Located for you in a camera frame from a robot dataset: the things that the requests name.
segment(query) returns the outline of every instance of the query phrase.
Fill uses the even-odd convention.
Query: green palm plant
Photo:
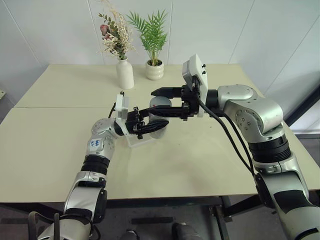
[[[148,64],[157,66],[161,64],[158,59],[160,51],[167,42],[167,33],[164,32],[164,23],[168,13],[165,10],[156,14],[148,15],[148,20],[143,19],[138,13],[132,13],[127,17],[130,19],[128,23],[133,25],[140,32],[140,39],[144,49],[149,55]]]

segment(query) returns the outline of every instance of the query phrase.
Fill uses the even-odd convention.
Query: robotic arm
[[[230,118],[240,129],[253,156],[249,161],[257,173],[253,167],[249,169],[260,199],[267,207],[276,209],[287,238],[318,240],[320,208],[308,201],[306,182],[285,136],[282,109],[272,100],[258,96],[249,86],[208,90],[205,67],[197,55],[192,56],[182,68],[186,84],[153,91],[151,95],[161,100],[147,109],[135,107],[128,112],[129,99],[123,93],[118,94],[115,118],[100,119],[92,127],[83,166],[65,201],[64,215],[38,237],[29,227],[29,239],[87,240],[94,224],[104,218],[107,203],[104,188],[115,140],[132,135],[142,139],[144,134],[161,131],[169,123],[167,118],[187,121],[188,117],[201,118],[207,112],[217,121],[221,121],[219,117]],[[172,107],[168,100],[172,98],[181,98],[181,107]],[[150,117],[147,125],[144,117]]]
[[[207,74],[197,55],[183,64],[186,85],[163,87],[154,96],[178,97],[182,106],[156,106],[149,111],[162,117],[187,120],[204,110],[211,117],[227,115],[247,141],[257,174],[253,178],[261,201],[275,208],[290,240],[320,239],[320,208],[308,201],[309,192],[295,154],[290,150],[278,104],[245,85],[208,90]]]

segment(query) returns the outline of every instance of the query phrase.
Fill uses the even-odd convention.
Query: black cable
[[[98,227],[96,225],[93,225],[94,230],[96,231],[96,234],[98,235],[98,237],[96,238],[96,240],[100,240],[101,238],[101,233],[98,229]]]
[[[196,92],[195,94],[195,98],[198,102],[198,104],[211,116],[213,117],[215,120],[217,120],[217,122],[221,125],[221,127],[223,128],[225,134],[227,135],[229,141],[231,142],[236,154],[238,155],[238,157],[240,158],[240,160],[242,161],[242,163],[245,165],[245,167],[251,172],[251,169],[250,167],[248,166],[248,164],[246,163],[246,161],[244,160],[244,158],[241,156],[234,140],[232,139],[232,136],[230,135],[230,132],[228,130],[228,128],[226,127],[226,125],[224,124],[224,122],[217,116],[215,115],[200,99],[200,96],[199,96],[199,92]]]
[[[111,118],[111,115],[112,115],[113,111],[115,110],[115,107],[116,107],[116,103],[113,104],[111,111],[109,113],[108,119]]]
[[[59,213],[54,214],[53,240],[60,240]]]
[[[246,154],[246,156],[247,156],[247,158],[248,158],[248,160],[249,160],[250,169],[251,169],[251,174],[252,174],[252,176],[254,176],[254,175],[255,175],[254,165],[253,165],[253,163],[252,163],[251,156],[250,156],[250,154],[249,154],[248,148],[247,148],[244,140],[242,139],[239,131],[237,130],[237,128],[236,128],[234,122],[231,120],[231,118],[230,118],[227,114],[225,114],[225,113],[223,114],[223,116],[228,120],[228,122],[229,122],[230,125],[232,126],[235,134],[237,135],[237,137],[238,137],[238,139],[239,139],[239,141],[240,141],[240,143],[241,143],[241,145],[242,145],[242,147],[243,147],[243,149],[244,149],[244,151],[245,151],[245,154]]]
[[[37,240],[37,226],[36,226],[36,216],[38,216],[43,222],[52,224],[54,222],[53,219],[45,217],[36,211],[32,211],[28,215],[28,239],[29,240]]]

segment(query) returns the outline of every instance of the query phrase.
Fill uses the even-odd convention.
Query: white vase
[[[122,89],[132,89],[135,85],[134,72],[128,58],[120,60],[115,66],[119,86]]]
[[[159,66],[151,66],[146,62],[145,64],[145,75],[150,80],[158,80],[164,76],[165,65],[161,62]]]

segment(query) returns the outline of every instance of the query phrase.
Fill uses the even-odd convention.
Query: floor
[[[317,164],[320,164],[320,140],[302,139],[302,144],[309,151]],[[230,196],[232,204],[248,196]],[[50,203],[51,207],[62,210],[63,203]],[[217,223],[210,216],[207,207],[146,207],[107,209],[105,219],[98,224],[102,240],[118,240],[126,229],[135,229],[141,240],[170,240],[172,223],[132,224],[133,218],[173,217],[174,222],[186,222],[192,225],[203,240],[218,240]],[[0,239],[27,240],[27,215],[0,207]],[[226,224],[231,240],[279,240],[285,239],[278,215],[266,207],[234,216]]]

